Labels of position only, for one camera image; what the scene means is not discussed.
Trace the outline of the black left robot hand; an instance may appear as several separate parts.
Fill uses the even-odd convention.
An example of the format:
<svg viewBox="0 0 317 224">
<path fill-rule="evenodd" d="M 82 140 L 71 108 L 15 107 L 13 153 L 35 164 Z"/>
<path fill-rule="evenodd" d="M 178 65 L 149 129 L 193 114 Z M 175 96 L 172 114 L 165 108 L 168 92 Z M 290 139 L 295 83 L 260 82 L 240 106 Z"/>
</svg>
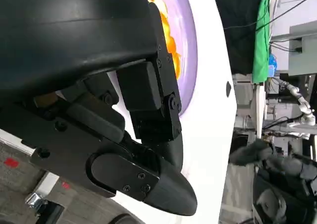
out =
<svg viewBox="0 0 317 224">
<path fill-rule="evenodd" d="M 148 0 L 0 0 L 0 127 L 31 162 L 110 198 L 192 216 L 182 109 Z"/>
</svg>

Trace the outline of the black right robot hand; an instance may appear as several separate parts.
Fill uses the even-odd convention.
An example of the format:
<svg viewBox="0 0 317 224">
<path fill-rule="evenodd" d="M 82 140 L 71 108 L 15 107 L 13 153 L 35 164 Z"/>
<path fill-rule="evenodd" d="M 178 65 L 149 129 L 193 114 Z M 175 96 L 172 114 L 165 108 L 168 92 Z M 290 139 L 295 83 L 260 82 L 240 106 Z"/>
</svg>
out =
<svg viewBox="0 0 317 224">
<path fill-rule="evenodd" d="M 269 171 L 305 181 L 314 181 L 317 178 L 317 166 L 312 161 L 279 155 L 273 144 L 261 139 L 235 150 L 229 155 L 228 161 L 236 166 L 258 164 Z"/>
</svg>

